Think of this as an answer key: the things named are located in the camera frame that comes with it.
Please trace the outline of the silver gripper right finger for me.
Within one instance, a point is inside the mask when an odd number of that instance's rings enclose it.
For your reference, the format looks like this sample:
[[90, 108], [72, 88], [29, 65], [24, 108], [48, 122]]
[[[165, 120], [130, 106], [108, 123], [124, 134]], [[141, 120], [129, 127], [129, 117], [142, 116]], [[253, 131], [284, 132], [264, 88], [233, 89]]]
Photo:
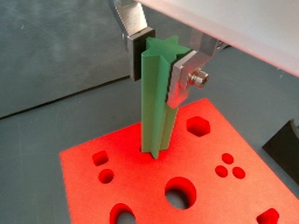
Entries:
[[215, 54], [223, 49], [223, 42], [205, 33], [195, 37], [199, 48], [191, 50], [172, 64], [172, 73], [167, 95], [167, 105], [175, 109], [188, 98], [189, 87], [201, 88], [208, 81], [209, 75], [203, 68]]

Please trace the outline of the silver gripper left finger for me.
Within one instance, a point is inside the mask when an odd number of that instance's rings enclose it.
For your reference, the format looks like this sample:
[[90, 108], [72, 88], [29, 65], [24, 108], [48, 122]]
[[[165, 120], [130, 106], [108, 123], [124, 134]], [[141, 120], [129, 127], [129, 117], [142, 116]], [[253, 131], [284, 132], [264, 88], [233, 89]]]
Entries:
[[137, 81], [141, 78], [141, 53], [145, 50], [145, 39], [154, 37], [154, 29], [146, 25], [142, 5], [134, 0], [112, 0], [112, 11], [129, 55], [129, 76], [133, 81]]

